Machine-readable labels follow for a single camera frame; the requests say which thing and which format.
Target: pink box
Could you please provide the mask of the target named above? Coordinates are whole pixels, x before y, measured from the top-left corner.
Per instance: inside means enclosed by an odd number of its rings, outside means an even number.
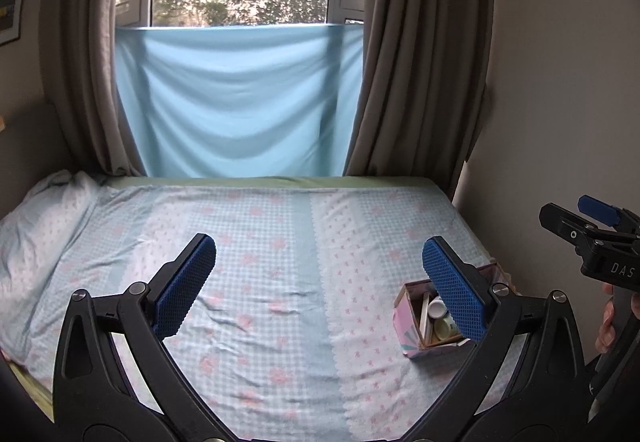
[[[515,287],[511,284],[511,278],[502,271],[502,268],[497,263],[482,266],[478,268],[478,271],[491,285],[504,283],[516,292]],[[438,295],[430,279],[405,283],[402,285],[400,294],[398,294],[394,303],[394,328],[396,329],[402,352],[409,359],[415,359],[426,354],[444,354],[470,342],[469,339],[464,338],[462,335],[452,336],[442,341],[435,335],[430,340],[422,338],[417,317],[419,317],[422,298],[425,293],[430,294],[431,298]]]

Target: hand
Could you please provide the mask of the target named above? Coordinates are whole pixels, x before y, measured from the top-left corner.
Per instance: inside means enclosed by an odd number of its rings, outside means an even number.
[[[602,284],[602,291],[609,295],[613,295],[613,285],[610,283]],[[634,294],[631,300],[631,310],[638,319],[640,319],[640,293]],[[596,340],[596,350],[601,354],[606,354],[609,351],[613,341],[616,338],[616,331],[614,330],[611,322],[613,321],[613,300],[607,301],[604,305],[604,315],[602,317],[602,326],[598,332],[598,338]]]

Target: green fitted sheet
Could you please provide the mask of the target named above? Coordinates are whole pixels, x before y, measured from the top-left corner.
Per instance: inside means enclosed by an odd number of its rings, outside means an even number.
[[[110,178],[107,184],[115,189],[132,186],[207,186],[256,187],[258,189],[348,189],[372,187],[428,187],[427,178],[420,177],[261,177],[261,178]]]

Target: blue fabric covering window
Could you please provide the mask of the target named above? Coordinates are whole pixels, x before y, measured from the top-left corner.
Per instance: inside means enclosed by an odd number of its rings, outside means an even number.
[[[118,28],[116,82],[153,177],[340,176],[362,25]]]

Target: wall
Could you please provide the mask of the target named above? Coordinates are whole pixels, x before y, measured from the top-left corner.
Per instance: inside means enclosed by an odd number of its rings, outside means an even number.
[[[20,39],[0,46],[0,115],[7,122],[44,99],[38,57],[40,0],[23,0]]]
[[[455,204],[522,291],[567,292],[590,358],[606,299],[538,213],[583,194],[640,213],[640,0],[495,0],[488,86]]]

